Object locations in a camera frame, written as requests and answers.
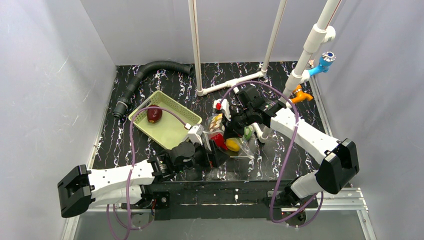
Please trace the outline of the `clear polka dot zip bag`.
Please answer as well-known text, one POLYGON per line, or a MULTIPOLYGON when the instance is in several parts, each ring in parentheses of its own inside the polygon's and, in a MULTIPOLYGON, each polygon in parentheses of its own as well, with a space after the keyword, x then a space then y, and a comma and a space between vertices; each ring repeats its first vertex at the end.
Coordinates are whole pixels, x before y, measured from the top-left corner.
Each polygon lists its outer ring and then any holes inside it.
POLYGON ((207 138, 217 145, 220 150, 233 159, 254 159, 254 154, 248 146, 248 141, 251 139, 254 128, 247 126, 244 128, 242 137, 233 137, 224 139, 225 126, 222 123, 223 114, 214 114, 207 118, 205 131, 207 138))

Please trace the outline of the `pale green plastic basket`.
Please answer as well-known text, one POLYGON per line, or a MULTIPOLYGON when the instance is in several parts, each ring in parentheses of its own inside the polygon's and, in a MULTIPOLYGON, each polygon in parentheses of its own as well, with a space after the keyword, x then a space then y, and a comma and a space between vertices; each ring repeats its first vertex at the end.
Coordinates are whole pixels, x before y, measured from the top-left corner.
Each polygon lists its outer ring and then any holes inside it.
POLYGON ((137 111, 151 105, 167 109, 176 114, 176 116, 173 116, 167 111, 163 111, 162 117, 157 123, 150 123, 147 119, 147 112, 144 111, 136 116, 134 126, 164 149, 176 147, 183 141, 188 133, 188 130, 184 128, 178 118, 181 118, 183 122, 192 126, 202 122, 202 118, 199 115, 160 90, 155 91, 142 102, 142 104, 128 116, 129 120, 132 120, 137 111))

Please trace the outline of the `purple fake sweet potato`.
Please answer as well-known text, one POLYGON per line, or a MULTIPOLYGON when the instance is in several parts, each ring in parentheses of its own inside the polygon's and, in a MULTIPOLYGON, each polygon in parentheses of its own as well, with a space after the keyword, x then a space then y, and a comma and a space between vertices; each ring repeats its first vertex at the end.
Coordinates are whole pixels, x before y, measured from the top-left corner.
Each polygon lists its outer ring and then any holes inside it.
POLYGON ((163 110, 159 108, 157 105, 151 105, 147 110, 147 121, 151 124, 155 124, 161 120, 163 116, 163 110))

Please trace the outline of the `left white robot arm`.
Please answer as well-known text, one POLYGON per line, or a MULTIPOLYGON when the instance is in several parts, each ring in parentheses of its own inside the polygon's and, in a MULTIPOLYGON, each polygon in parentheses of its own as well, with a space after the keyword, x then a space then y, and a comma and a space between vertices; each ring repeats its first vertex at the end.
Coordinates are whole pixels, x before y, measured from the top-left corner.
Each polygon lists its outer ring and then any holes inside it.
POLYGON ((135 205, 144 196, 142 186, 168 181, 195 167, 217 168, 229 159, 225 150, 208 140, 203 144, 183 141, 134 165, 108 169, 77 165, 57 184, 60 213, 63 218, 72 218, 85 213, 90 206, 135 205))

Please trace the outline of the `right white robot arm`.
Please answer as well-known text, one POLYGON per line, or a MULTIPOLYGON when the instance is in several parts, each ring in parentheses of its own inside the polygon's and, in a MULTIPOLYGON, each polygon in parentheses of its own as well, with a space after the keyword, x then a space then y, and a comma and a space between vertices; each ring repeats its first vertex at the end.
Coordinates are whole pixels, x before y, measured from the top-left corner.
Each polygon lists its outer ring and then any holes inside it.
POLYGON ((306 150, 319 164, 314 172, 295 178, 278 194, 286 205, 319 192, 338 194, 360 171, 356 144, 346 138, 338 140, 310 124, 278 99, 266 99, 253 86, 236 93, 239 106, 226 98, 215 100, 213 108, 223 113, 224 139, 241 137, 244 128, 257 123, 279 132, 306 150))

